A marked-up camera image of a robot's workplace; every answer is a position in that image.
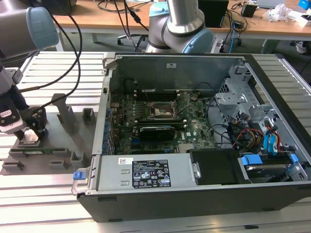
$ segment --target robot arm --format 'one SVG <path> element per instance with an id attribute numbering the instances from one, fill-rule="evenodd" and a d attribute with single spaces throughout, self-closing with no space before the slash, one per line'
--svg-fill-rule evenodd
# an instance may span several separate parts
<path id="1" fill-rule="evenodd" d="M 15 133 L 21 140 L 26 126 L 39 136 L 44 127 L 27 111 L 29 106 L 19 93 L 1 60 L 43 50 L 58 43 L 58 34 L 49 12 L 28 7 L 18 0 L 0 0 L 0 132 Z"/>
<path id="2" fill-rule="evenodd" d="M 146 52 L 206 52 L 213 34 L 205 27 L 198 0 L 167 0 L 150 7 L 149 44 Z"/>

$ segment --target black cable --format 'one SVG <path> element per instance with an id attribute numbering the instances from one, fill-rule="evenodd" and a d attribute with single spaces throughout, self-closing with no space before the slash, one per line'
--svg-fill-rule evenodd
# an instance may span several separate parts
<path id="1" fill-rule="evenodd" d="M 77 24 L 77 22 L 74 20 L 74 18 L 68 13 L 66 12 L 63 8 L 60 7 L 60 5 L 58 5 L 57 3 L 55 3 L 55 5 L 57 7 L 59 7 L 61 10 L 63 10 L 67 15 L 68 17 L 72 20 L 72 22 L 75 24 L 77 30 L 78 30 L 78 33 L 79 33 L 79 39 L 80 39 L 80 49 L 79 49 L 79 54 L 77 55 L 76 54 L 76 60 L 73 62 L 73 64 L 71 65 L 71 67 L 62 75 L 60 76 L 59 78 L 55 79 L 54 81 L 52 82 L 49 82 L 47 84 L 44 84 L 44 85 L 41 85 L 41 86 L 34 86 L 34 87 L 29 87 L 29 88 L 25 88 L 25 89 L 21 89 L 19 90 L 20 93 L 23 93 L 23 92 L 28 92 L 28 91 L 34 91 L 34 90 L 39 90 L 41 88 L 44 88 L 44 87 L 47 87 L 47 86 L 50 86 L 54 83 L 57 83 L 58 81 L 60 81 L 61 79 L 63 79 L 64 77 L 66 77 L 69 72 L 72 71 L 72 69 L 75 67 L 75 65 L 79 62 L 79 58 L 81 56 L 81 53 L 82 53 L 82 33 L 81 33 L 81 30 L 80 30 L 80 27 L 79 25 Z M 69 41 L 71 47 L 73 48 L 73 51 L 76 51 L 75 50 L 75 47 L 72 43 L 72 41 L 70 40 L 70 38 L 68 37 L 68 35 L 66 34 L 66 32 L 63 30 L 62 26 L 57 22 L 57 20 L 54 18 L 54 16 L 50 13 L 49 11 L 49 14 L 50 16 L 52 17 L 53 21 L 55 22 L 55 24 L 57 25 L 57 27 L 62 31 L 62 33 L 64 34 L 64 36 L 67 38 L 67 40 Z"/>
<path id="2" fill-rule="evenodd" d="M 79 58 L 80 58 L 80 55 L 81 55 L 81 52 L 82 52 L 82 44 L 83 44 L 83 41 L 82 41 L 82 33 L 81 33 L 81 30 L 80 30 L 80 27 L 79 25 L 77 24 L 77 22 L 74 20 L 74 18 L 66 11 L 63 9 L 63 7 L 61 7 L 57 2 L 55 2 L 54 0 L 52 0 L 52 2 L 61 10 L 63 11 L 67 16 L 69 16 L 69 18 L 72 20 L 72 22 L 75 24 L 75 26 L 77 27 L 77 30 L 78 30 L 78 33 L 79 33 L 79 37 L 80 37 L 80 48 L 79 48 L 79 54 L 77 54 L 77 50 L 76 48 L 74 47 L 72 41 L 70 40 L 69 36 L 66 34 L 66 32 L 64 31 L 64 29 L 60 26 L 60 24 L 57 22 L 57 20 L 53 17 L 53 15 L 51 15 L 52 19 L 54 20 L 54 22 L 56 23 L 56 25 L 58 26 L 58 28 L 64 33 L 65 37 L 67 38 L 67 40 L 69 41 L 70 45 L 72 46 L 72 49 L 77 57 L 77 60 L 78 60 L 78 78 L 77 78 L 77 82 L 76 82 L 76 85 L 75 87 L 69 91 L 67 94 L 61 96 L 61 97 L 58 97 L 58 98 L 55 98 L 45 104 L 43 104 L 42 106 L 40 106 L 39 108 L 36 108 L 34 109 L 34 112 L 37 112 L 43 108 L 45 108 L 46 106 L 50 105 L 50 104 L 53 104 L 63 98 L 66 98 L 68 96 L 70 96 L 78 87 L 79 83 L 80 83 L 80 78 L 81 78 L 81 65 L 80 65 L 80 61 L 79 61 Z"/>
<path id="3" fill-rule="evenodd" d="M 139 23 L 144 29 L 149 31 L 149 29 L 145 25 L 142 24 L 140 17 L 134 11 L 132 11 L 130 7 L 128 7 L 126 0 L 124 0 L 124 5 L 125 5 L 125 8 L 127 7 L 127 9 L 129 10 L 131 16 L 133 17 L 133 20 L 136 23 Z"/>
<path id="4" fill-rule="evenodd" d="M 308 60 L 308 61 L 306 62 L 306 64 L 303 66 L 303 68 L 302 68 L 301 71 L 299 72 L 300 75 L 302 74 L 302 72 L 305 70 L 305 68 L 307 67 L 307 65 L 308 65 L 310 62 L 311 62 L 311 59 Z"/>
<path id="5" fill-rule="evenodd" d="M 130 9 L 131 9 L 132 11 L 137 12 L 137 11 L 139 11 L 139 8 L 137 8 L 138 6 L 141 7 L 142 5 L 148 4 L 148 3 L 153 2 L 153 1 L 154 1 L 154 0 L 150 0 L 150 1 L 147 1 L 147 2 L 142 2 L 142 3 L 136 4 L 136 5 L 134 5 L 134 6 L 131 6 Z M 103 11 L 107 11 L 107 12 L 111 12 L 111 13 L 118 13 L 117 10 L 111 10 L 111 9 L 108 9 L 108 8 L 107 8 L 107 5 L 108 5 L 107 0 L 100 1 L 99 3 L 97 3 L 96 0 L 93 0 L 93 2 L 97 5 L 98 8 L 100 8 L 100 9 L 103 10 Z M 102 7 L 102 6 L 101 6 L 101 4 L 102 4 L 103 2 L 106 3 L 105 7 Z M 120 12 L 120 13 L 125 13 L 125 8 L 124 8 L 124 9 L 120 9 L 119 12 Z"/>
<path id="6" fill-rule="evenodd" d="M 196 85 L 194 85 L 194 87 L 193 87 L 193 91 L 194 91 L 194 92 L 197 92 L 197 90 L 196 90 L 196 89 L 197 89 L 197 88 L 198 88 L 198 86 L 199 86 L 199 85 L 201 85 L 201 84 L 206 84 L 206 85 L 208 85 L 210 88 L 212 88 L 212 90 L 213 90 L 213 91 L 216 91 L 216 90 L 215 90 L 215 88 L 214 88 L 214 87 L 212 87 L 212 86 L 211 86 L 208 82 L 198 82 Z"/>
<path id="7" fill-rule="evenodd" d="M 245 4 L 245 2 L 243 2 L 243 4 L 242 4 L 241 2 L 235 3 L 235 4 L 232 5 L 231 9 L 232 9 L 232 10 L 235 10 L 235 9 L 237 9 L 238 7 L 243 7 L 244 4 Z"/>
<path id="8" fill-rule="evenodd" d="M 26 60 L 27 58 L 30 58 L 30 57 L 34 56 L 37 52 L 38 52 L 38 51 L 32 52 L 32 53 L 28 54 L 27 56 L 18 58 L 18 59 L 16 59 L 16 60 L 12 60 L 12 61 L 8 61 L 8 62 L 3 62 L 3 61 L 2 61 L 2 64 L 3 64 L 4 66 L 7 66 L 7 65 L 10 65 L 10 64 L 14 64 L 14 63 L 17 63 L 17 62 L 24 61 L 24 60 Z"/>
<path id="9" fill-rule="evenodd" d="M 126 31 L 126 29 L 125 29 L 125 26 L 124 26 L 123 20 L 122 20 L 122 18 L 121 18 L 121 14 L 120 14 L 120 12 L 119 12 L 119 9 L 118 9 L 116 0 L 113 0 L 113 2 L 114 2 L 115 6 L 116 6 L 116 9 L 117 9 L 117 11 L 118 11 L 118 16 L 119 16 L 119 19 L 120 19 L 120 22 L 121 22 L 121 24 L 122 24 L 122 27 L 123 27 L 124 32 L 125 32 L 127 38 L 130 40 L 130 42 L 133 44 L 133 46 L 134 46 L 134 48 L 135 48 L 135 51 L 138 52 L 139 49 L 137 48 L 136 44 L 134 43 L 134 41 L 133 41 L 131 35 L 130 35 L 129 33 L 127 33 L 127 31 Z"/>
<path id="10" fill-rule="evenodd" d="M 127 32 L 128 34 L 130 35 L 130 29 L 128 27 L 128 16 L 127 16 L 127 8 L 128 8 L 128 5 L 126 4 L 126 0 L 123 0 L 124 2 L 124 8 L 125 8 L 125 18 L 126 18 L 126 27 L 127 27 Z"/>
<path id="11" fill-rule="evenodd" d="M 214 99 L 215 99 L 215 96 L 214 96 L 214 97 L 210 100 L 210 102 L 208 103 L 207 110 L 206 110 L 206 116 L 205 116 L 207 125 L 208 125 L 211 129 L 213 129 L 213 127 L 210 125 L 207 116 L 208 116 L 208 111 L 209 111 L 210 105 L 211 105 L 211 103 L 213 102 Z M 220 132 L 216 131 L 215 129 L 213 129 L 213 131 L 214 131 L 214 133 L 218 134 L 219 136 L 221 136 L 221 137 L 227 139 L 229 142 L 231 142 L 231 139 L 230 139 L 229 137 L 224 136 L 223 134 L 221 134 Z M 247 149 L 248 149 L 247 146 L 242 145 L 242 144 L 241 144 L 240 142 L 238 142 L 237 140 L 234 140 L 234 142 L 235 142 L 235 144 L 237 144 L 238 146 L 240 146 L 240 147 L 242 147 L 242 148 L 247 148 Z"/>
<path id="12" fill-rule="evenodd" d="M 245 20 L 245 23 L 246 23 L 245 28 L 244 28 L 244 29 L 241 29 L 240 31 L 236 31 L 236 32 L 238 32 L 238 33 L 244 32 L 244 31 L 247 29 L 247 27 L 248 27 L 247 19 L 246 19 L 243 15 L 241 15 L 240 13 L 238 13 L 238 12 L 236 12 L 236 11 L 232 11 L 232 10 L 228 10 L 228 11 L 229 11 L 229 12 L 234 12 L 234 13 L 238 14 L 240 17 L 242 17 L 242 18 Z"/>
<path id="13" fill-rule="evenodd" d="M 140 22 L 139 24 L 140 24 L 144 29 L 146 29 L 146 31 L 149 31 L 149 29 L 148 29 L 145 25 L 143 25 L 142 22 Z"/>
<path id="14" fill-rule="evenodd" d="M 233 20 L 233 18 L 232 18 L 232 13 L 229 12 L 228 10 L 226 11 L 226 16 L 229 18 L 230 29 L 229 29 L 229 31 L 228 31 L 227 36 L 225 37 L 225 40 L 224 40 L 223 44 L 226 43 L 226 41 L 227 41 L 227 39 L 228 39 L 228 36 L 229 36 L 230 32 L 232 33 L 232 23 L 234 22 L 234 20 Z"/>

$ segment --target desk leg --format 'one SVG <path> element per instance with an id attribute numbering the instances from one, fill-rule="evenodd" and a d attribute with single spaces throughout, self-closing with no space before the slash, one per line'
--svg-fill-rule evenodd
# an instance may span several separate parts
<path id="1" fill-rule="evenodd" d="M 261 53 L 271 54 L 274 53 L 280 40 L 265 40 L 262 44 Z"/>
<path id="2" fill-rule="evenodd" d="M 97 34 L 96 33 L 92 33 L 92 37 L 93 37 L 93 43 L 97 43 Z"/>
<path id="3" fill-rule="evenodd" d="M 59 42 L 57 45 L 55 45 L 56 47 L 56 50 L 59 51 L 59 52 L 63 52 L 64 51 L 64 39 L 63 39 L 63 35 L 62 33 L 59 31 L 58 28 L 56 28 L 57 32 L 58 32 L 58 36 L 59 36 Z"/>

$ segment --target power supply label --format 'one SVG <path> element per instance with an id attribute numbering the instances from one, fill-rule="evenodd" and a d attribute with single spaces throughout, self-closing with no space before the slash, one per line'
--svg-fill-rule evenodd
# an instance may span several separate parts
<path id="1" fill-rule="evenodd" d="M 167 160 L 133 161 L 134 188 L 162 188 L 171 186 Z"/>

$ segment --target metal work surface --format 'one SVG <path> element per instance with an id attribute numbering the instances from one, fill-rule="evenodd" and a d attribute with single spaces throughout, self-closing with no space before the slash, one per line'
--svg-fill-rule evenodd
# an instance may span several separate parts
<path id="1" fill-rule="evenodd" d="M 67 104 L 75 112 L 84 107 L 98 111 L 102 88 L 103 52 L 84 52 L 81 55 L 82 77 L 75 93 Z M 303 123 L 310 120 L 308 93 L 299 86 L 302 80 L 294 78 L 274 55 L 255 55 L 268 77 L 278 88 L 294 113 Z M 35 86 L 54 80 L 63 74 L 74 61 L 72 52 L 42 52 L 25 67 L 19 88 Z M 44 104 L 59 90 L 68 92 L 76 82 L 77 67 L 61 82 L 45 90 L 25 93 L 29 105 Z M 57 112 L 55 106 L 47 112 Z M 311 133 L 311 126 L 305 125 Z M 0 160 L 8 156 L 16 138 L 0 134 Z M 160 232 L 307 232 L 311 226 L 311 199 L 304 199 L 281 211 L 187 217 L 115 223 L 96 223 L 71 194 L 72 175 L 33 175 L 32 179 L 0 176 L 0 231 L 1 232 L 109 232 L 109 233 L 160 233 Z M 245 225 L 258 226 L 246 230 Z"/>
<path id="2" fill-rule="evenodd" d="M 300 120 L 301 124 L 311 134 L 310 86 L 284 58 L 279 59 L 272 54 L 255 54 L 254 58 Z M 259 86 L 257 90 L 262 99 L 267 101 L 265 94 Z"/>

